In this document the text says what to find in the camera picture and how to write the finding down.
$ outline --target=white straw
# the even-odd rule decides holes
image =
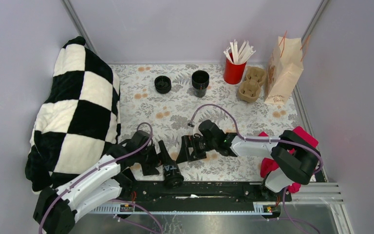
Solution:
[[[247,40],[245,40],[245,41],[243,42],[243,44],[242,44],[242,46],[240,47],[240,50],[239,50],[239,57],[240,57],[240,54],[242,53],[244,47],[245,47],[246,44],[248,44],[248,43],[249,43],[249,41],[247,41]]]
[[[228,54],[227,50],[223,51],[223,53],[226,55],[226,58],[227,58],[231,63],[233,63],[233,61],[231,60],[230,55]]]
[[[252,51],[247,57],[242,58],[242,60],[240,60],[240,64],[243,64],[243,63],[247,62],[249,60],[249,58],[254,54],[254,52],[256,52],[256,51]]]
[[[237,41],[234,39],[234,53],[236,54],[236,58],[237,60],[235,60],[234,62],[237,64],[239,62],[239,53],[237,51]]]
[[[236,64],[236,57],[235,57],[235,55],[234,55],[234,44],[233,44],[233,42],[230,42],[230,47],[231,47],[231,55],[232,55],[232,57],[233,57],[233,64]]]

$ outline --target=table surface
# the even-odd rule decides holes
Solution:
[[[222,65],[111,65],[111,68],[118,74],[121,84],[120,141],[131,138],[139,123],[149,122],[153,127],[154,141],[163,140],[173,159],[180,151],[181,136],[196,133],[199,123],[206,119],[215,122],[225,132],[235,132],[233,121],[215,107],[201,109],[194,120],[196,129],[188,127],[194,111],[202,104],[214,103],[227,109],[237,120],[239,131],[247,136],[257,136],[262,131],[278,136],[299,125],[292,97],[285,105],[264,104],[262,91],[254,103],[241,101],[237,97],[239,85],[230,85],[223,80]],[[191,86],[191,74],[197,70],[210,75],[210,84],[203,98],[195,97]],[[154,79],[162,75],[171,79],[172,88],[167,94],[160,94],[154,88]],[[257,155],[225,157],[211,151],[207,153],[207,159],[181,163],[179,167],[185,180],[262,181],[262,160],[263,157]],[[163,180],[162,174],[143,176],[139,164],[132,166],[131,170],[138,180]]]

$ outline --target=black and white blanket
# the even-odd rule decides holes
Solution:
[[[61,49],[51,94],[37,115],[25,167],[34,192],[67,183],[118,141],[119,78],[84,45],[77,37]]]

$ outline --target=paper bag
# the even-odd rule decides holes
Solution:
[[[267,67],[264,103],[286,104],[303,72],[303,46],[301,38],[289,39],[286,33],[278,38]]]

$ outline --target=purple cable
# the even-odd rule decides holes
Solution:
[[[296,224],[296,222],[299,221],[299,220],[296,220],[296,219],[290,217],[290,215],[287,213],[286,205],[284,204],[284,200],[285,200],[284,198],[286,197],[286,191],[287,191],[287,186],[283,189],[283,196],[282,196],[283,197],[283,199],[282,199],[283,200],[283,210],[284,210],[284,213],[287,215],[287,219],[289,219],[293,223],[293,225],[295,225],[303,233],[309,234],[305,229],[303,229],[302,227],[300,227],[299,225]],[[302,222],[311,226],[313,229],[315,229],[320,234],[319,229],[317,227],[313,226],[313,224],[308,223],[308,222],[303,221],[303,220],[302,220]]]
[[[272,139],[272,140],[270,140],[268,137],[266,137],[266,140],[262,140],[262,139],[249,139],[249,138],[245,138],[245,137],[243,137],[240,133],[239,133],[239,128],[237,127],[237,122],[236,122],[236,120],[235,120],[235,118],[226,110],[226,109],[224,109],[223,107],[221,107],[221,106],[219,106],[219,105],[216,105],[216,104],[204,104],[204,105],[202,105],[202,106],[200,106],[199,108],[197,108],[197,110],[194,112],[194,114],[193,114],[193,117],[191,117],[191,120],[190,120],[190,125],[192,125],[193,124],[193,120],[194,120],[194,118],[196,117],[196,114],[197,114],[197,112],[201,109],[201,108],[203,108],[203,107],[205,107],[205,106],[215,106],[215,107],[217,107],[217,108],[220,108],[222,111],[224,111],[228,116],[230,116],[230,118],[233,120],[233,122],[234,122],[234,126],[236,127],[236,133],[237,133],[237,136],[238,137],[240,137],[241,139],[243,139],[243,140],[248,140],[248,141],[255,141],[255,142],[281,142],[281,143],[285,143],[285,144],[290,144],[290,145],[294,145],[294,146],[297,146],[297,147],[300,147],[300,148],[303,148],[303,149],[305,149],[305,150],[308,150],[308,151],[310,151],[311,153],[313,153],[317,158],[318,158],[318,160],[319,160],[319,162],[320,162],[320,164],[319,164],[319,168],[317,168],[314,172],[313,172],[313,174],[316,174],[316,173],[318,173],[320,170],[322,170],[322,167],[323,167],[323,160],[322,160],[322,158],[320,157],[320,155],[318,154],[318,153],[316,153],[316,151],[314,151],[314,150],[312,150],[311,148],[309,148],[309,147],[307,147],[307,146],[304,146],[304,145],[301,145],[301,144],[298,144],[298,143],[295,143],[295,142],[291,142],[291,141],[287,141],[287,140],[281,140],[281,139]],[[286,215],[287,215],[287,217],[288,217],[288,219],[299,229],[299,230],[301,230],[302,232],[304,232],[304,233],[307,233],[307,234],[309,234],[307,231],[305,231],[303,228],[301,228],[301,227],[299,227],[299,225],[297,225],[296,224],[296,222],[295,222],[295,219],[293,219],[292,217],[290,217],[288,214],[287,214],[287,210],[286,210],[286,206],[284,205],[284,197],[285,197],[285,195],[286,195],[286,190],[287,190],[287,186],[285,187],[285,189],[283,190],[283,209],[284,209],[284,212],[286,213]],[[318,233],[320,233],[319,232],[319,230],[315,227],[315,226],[313,226],[312,224],[310,224],[310,223],[308,223],[308,222],[306,222],[306,221],[304,221],[305,223],[307,223],[309,226],[311,226],[311,227],[313,227]]]
[[[134,155],[134,154],[138,153],[139,151],[141,151],[142,149],[144,149],[144,147],[146,147],[146,146],[148,145],[148,143],[149,143],[149,142],[151,141],[151,139],[152,139],[152,126],[151,126],[151,124],[149,124],[149,123],[142,122],[142,123],[140,123],[140,124],[137,126],[137,131],[138,131],[138,129],[140,128],[140,126],[141,126],[142,124],[146,124],[146,125],[148,125],[148,126],[150,127],[150,136],[149,136],[148,140],[146,141],[146,143],[144,143],[140,148],[134,150],[134,151],[131,152],[131,153],[128,153],[128,154],[126,154],[126,155],[124,155],[124,156],[121,156],[121,157],[119,157],[119,158],[112,159],[112,160],[110,160],[110,161],[108,161],[108,162],[105,162],[105,163],[101,164],[101,165],[99,166],[99,169],[98,169],[98,170],[100,170],[101,168],[103,168],[104,166],[106,166],[106,165],[108,165],[108,164],[110,164],[110,163],[114,163],[114,162],[117,162],[117,161],[119,161],[119,160],[122,160],[122,159],[125,159],[125,158],[127,158],[127,157],[130,157],[131,155]],[[48,207],[48,209],[46,210],[44,216],[42,217],[41,223],[39,224],[38,234],[42,234],[42,229],[43,229],[43,227],[44,227],[44,223],[45,223],[46,218],[48,217],[49,212],[50,212],[51,209],[55,206],[55,204],[56,204],[56,203],[57,203],[57,202],[62,198],[62,196],[64,196],[64,195],[65,195],[67,192],[69,192],[73,187],[75,187],[78,183],[80,183],[81,181],[83,181],[85,178],[87,178],[89,175],[91,175],[91,174],[94,173],[95,171],[97,171],[97,168],[94,168],[94,169],[90,170],[89,172],[87,172],[86,174],[84,174],[80,179],[78,179],[75,183],[71,184],[70,187],[69,187],[68,189],[64,190],[64,191],[63,191],[59,196],[57,196],[57,197],[54,199],[54,201],[49,205],[49,207]]]
[[[267,221],[279,221],[279,220],[290,220],[289,218],[269,218],[268,220],[266,219],[256,219],[254,221],[257,221],[257,222],[267,222]],[[309,225],[310,227],[312,227],[313,229],[315,229],[318,234],[320,234],[320,231],[317,227],[313,226],[313,224],[307,222],[307,221],[304,221],[304,220],[301,220],[301,219],[297,219],[297,218],[293,218],[293,221],[295,222],[298,222],[298,223],[303,223],[303,224],[306,224],[306,225]]]
[[[142,229],[144,229],[144,230],[147,230],[147,231],[149,231],[149,232],[156,233],[156,234],[160,234],[159,232],[154,231],[153,229],[150,229],[150,228],[148,228],[148,227],[146,227],[146,226],[143,226],[143,225],[141,225],[141,224],[138,224],[138,223],[136,223],[136,222],[132,222],[132,221],[126,220],[126,219],[124,219],[124,218],[120,218],[120,217],[118,217],[118,222],[119,222],[119,221],[124,221],[124,222],[126,222],[126,223],[129,223],[129,224],[132,224],[132,225],[137,226],[137,227],[139,227],[139,228],[142,228]]]
[[[110,201],[117,201],[117,202],[121,202],[121,203],[127,203],[127,204],[130,204],[130,205],[133,205],[135,207],[138,207],[139,209],[141,209],[142,211],[144,211],[145,213],[147,213],[153,220],[154,222],[158,225],[158,227],[160,228],[161,232],[157,232],[157,231],[151,231],[151,232],[154,232],[154,233],[157,233],[157,234],[161,234],[164,232],[164,229],[163,229],[163,226],[161,225],[161,223],[150,213],[147,211],[146,208],[140,206],[140,205],[137,205],[133,202],[129,202],[129,201],[123,201],[123,200],[120,200],[120,199],[112,199]],[[145,226],[142,226],[142,225],[137,225],[138,227],[141,227],[141,228],[144,228],[144,229],[148,229],[147,227]]]
[[[215,106],[217,108],[220,108],[222,111],[224,111],[228,116],[230,116],[230,118],[233,120],[234,122],[234,126],[236,127],[236,133],[237,133],[237,136],[240,137],[241,139],[243,140],[248,140],[248,141],[255,141],[255,142],[280,142],[280,143],[285,143],[285,144],[289,144],[289,145],[294,145],[294,146],[297,146],[297,147],[300,147],[302,149],[305,149],[307,151],[310,151],[311,153],[313,153],[319,160],[320,164],[319,164],[319,168],[317,168],[313,174],[316,174],[318,173],[320,170],[322,170],[322,167],[323,167],[323,160],[322,160],[322,157],[316,153],[316,151],[312,150],[311,148],[307,147],[307,146],[304,146],[302,144],[299,144],[299,143],[295,143],[295,142],[292,142],[292,141],[288,141],[288,140],[281,140],[281,139],[269,139],[269,137],[266,137],[266,140],[262,140],[262,139],[249,139],[249,138],[245,138],[243,137],[240,133],[239,133],[239,128],[237,127],[237,122],[235,120],[235,118],[226,110],[224,109],[223,107],[219,106],[219,105],[216,105],[216,104],[204,104],[202,106],[200,106],[199,108],[197,108],[196,112],[194,112],[193,114],[193,117],[191,117],[191,120],[190,120],[190,123],[189,124],[193,124],[193,120],[194,118],[196,117],[196,114],[197,112],[205,107],[205,106]]]

